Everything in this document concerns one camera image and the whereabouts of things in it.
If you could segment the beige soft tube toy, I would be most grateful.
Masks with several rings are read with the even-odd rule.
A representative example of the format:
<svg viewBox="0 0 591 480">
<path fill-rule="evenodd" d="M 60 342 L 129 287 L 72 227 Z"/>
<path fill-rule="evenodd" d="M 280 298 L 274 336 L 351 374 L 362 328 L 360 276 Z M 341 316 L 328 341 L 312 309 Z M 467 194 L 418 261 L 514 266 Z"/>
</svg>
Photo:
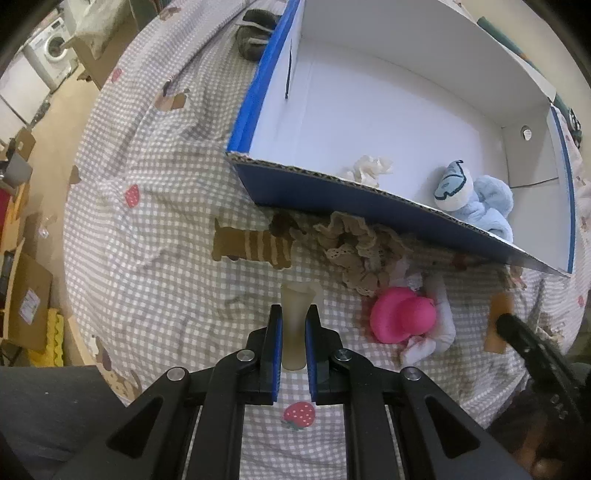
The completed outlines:
<svg viewBox="0 0 591 480">
<path fill-rule="evenodd" d="M 324 291 L 320 283 L 287 282 L 280 288 L 280 306 L 283 311 L 283 354 L 281 365 L 287 371 L 300 371 L 307 366 L 305 357 L 305 318 L 308 308 L 317 305 L 322 310 Z"/>
</svg>

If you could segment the white plush doll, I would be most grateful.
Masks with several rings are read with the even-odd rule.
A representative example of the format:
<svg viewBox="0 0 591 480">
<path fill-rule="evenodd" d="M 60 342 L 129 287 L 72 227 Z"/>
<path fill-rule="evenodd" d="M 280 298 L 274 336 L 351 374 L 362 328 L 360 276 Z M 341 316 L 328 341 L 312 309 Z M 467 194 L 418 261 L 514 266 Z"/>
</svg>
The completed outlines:
<svg viewBox="0 0 591 480">
<path fill-rule="evenodd" d="M 447 352 L 456 340 L 457 331 L 444 276 L 432 272 L 422 278 L 422 291 L 412 301 L 411 329 L 402 341 L 399 364 L 414 366 L 433 354 Z"/>
</svg>

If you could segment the checkered bed sheet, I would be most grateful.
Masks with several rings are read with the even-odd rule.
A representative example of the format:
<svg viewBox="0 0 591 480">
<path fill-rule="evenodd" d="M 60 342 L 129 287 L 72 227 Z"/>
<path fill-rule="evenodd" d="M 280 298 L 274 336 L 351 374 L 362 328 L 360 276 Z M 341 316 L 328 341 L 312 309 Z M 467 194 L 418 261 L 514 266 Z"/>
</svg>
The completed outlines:
<svg viewBox="0 0 591 480">
<path fill-rule="evenodd" d="M 201 370 L 245 345 L 287 281 L 320 283 L 322 324 L 375 365 L 400 365 L 397 347 L 377 344 L 364 325 L 369 299 L 342 284 L 314 237 L 293 244 L 290 269 L 212 259 L 214 219 L 264 231 L 273 215 L 250 200 L 225 155 L 256 73 L 235 45 L 236 22 L 252 3 L 284 8 L 173 1 L 118 60 L 75 158 L 81 181 L 64 222 L 68 295 L 99 372 L 126 404 L 170 367 Z M 418 366 L 485 428 L 528 377 L 514 350 L 483 351 L 491 297 L 512 294 L 516 313 L 568 350 L 590 290 L 590 227 L 578 222 L 570 278 L 469 263 L 405 238 L 417 267 L 444 274 L 457 328 L 447 352 Z M 305 371 L 283 372 L 276 405 L 247 407 L 241 479 L 346 479 L 341 408 L 318 408 L 301 430 L 283 424 L 284 409 L 305 400 Z"/>
</svg>

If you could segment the light blue plush toy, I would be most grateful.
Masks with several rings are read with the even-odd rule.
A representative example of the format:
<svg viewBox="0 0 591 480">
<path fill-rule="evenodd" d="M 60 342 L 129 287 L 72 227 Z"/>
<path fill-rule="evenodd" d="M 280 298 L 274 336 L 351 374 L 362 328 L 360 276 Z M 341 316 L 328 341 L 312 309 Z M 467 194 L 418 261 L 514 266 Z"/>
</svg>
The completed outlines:
<svg viewBox="0 0 591 480">
<path fill-rule="evenodd" d="M 456 160 L 446 167 L 433 197 L 440 210 L 457 220 L 513 242 L 508 217 L 514 197 L 504 181 L 489 175 L 473 179 L 464 161 Z"/>
</svg>

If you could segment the blue white cardboard box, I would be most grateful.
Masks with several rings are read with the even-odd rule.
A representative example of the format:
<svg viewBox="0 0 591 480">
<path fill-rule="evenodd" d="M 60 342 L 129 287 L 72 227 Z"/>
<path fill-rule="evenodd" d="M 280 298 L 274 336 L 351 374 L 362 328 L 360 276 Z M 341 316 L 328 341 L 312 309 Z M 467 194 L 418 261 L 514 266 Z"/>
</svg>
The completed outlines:
<svg viewBox="0 0 591 480">
<path fill-rule="evenodd" d="M 451 3 L 291 1 L 259 62 L 228 157 L 256 204 L 342 211 L 502 264 L 569 275 L 576 206 L 556 92 Z M 342 179 L 393 162 L 377 188 Z M 435 204 L 445 168 L 504 181 L 513 242 Z"/>
</svg>

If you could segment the cardboard box on floor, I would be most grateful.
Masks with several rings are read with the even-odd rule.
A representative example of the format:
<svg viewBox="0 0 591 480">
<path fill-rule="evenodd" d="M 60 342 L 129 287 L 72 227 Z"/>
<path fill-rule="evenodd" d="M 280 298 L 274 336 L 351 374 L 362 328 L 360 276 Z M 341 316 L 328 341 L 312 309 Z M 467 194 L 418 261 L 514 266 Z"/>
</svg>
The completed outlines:
<svg viewBox="0 0 591 480">
<path fill-rule="evenodd" d="M 47 344 L 47 317 L 52 274 L 24 250 L 14 251 L 7 295 L 1 310 L 1 339 L 23 349 L 43 352 Z"/>
</svg>

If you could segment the dark shoe on bed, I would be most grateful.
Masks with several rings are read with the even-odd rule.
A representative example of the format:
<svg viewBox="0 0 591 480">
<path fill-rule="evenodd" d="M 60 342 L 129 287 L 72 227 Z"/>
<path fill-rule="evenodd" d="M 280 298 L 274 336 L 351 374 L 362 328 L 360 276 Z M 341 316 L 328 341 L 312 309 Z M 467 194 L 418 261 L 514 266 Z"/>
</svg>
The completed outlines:
<svg viewBox="0 0 591 480">
<path fill-rule="evenodd" d="M 247 10 L 235 34 L 240 56 L 248 61 L 259 62 L 279 22 L 280 15 L 269 10 Z"/>
</svg>

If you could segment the white washing machine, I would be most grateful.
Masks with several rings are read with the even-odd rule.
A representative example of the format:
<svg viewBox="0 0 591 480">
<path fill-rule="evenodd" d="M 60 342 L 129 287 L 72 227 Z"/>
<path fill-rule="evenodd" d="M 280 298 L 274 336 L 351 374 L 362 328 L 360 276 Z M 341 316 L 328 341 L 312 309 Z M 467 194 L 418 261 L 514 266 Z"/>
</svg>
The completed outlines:
<svg viewBox="0 0 591 480">
<path fill-rule="evenodd" d="M 78 67 L 73 49 L 65 46 L 70 34 L 62 16 L 43 29 L 37 29 L 23 47 L 23 54 L 47 85 L 56 91 Z"/>
</svg>

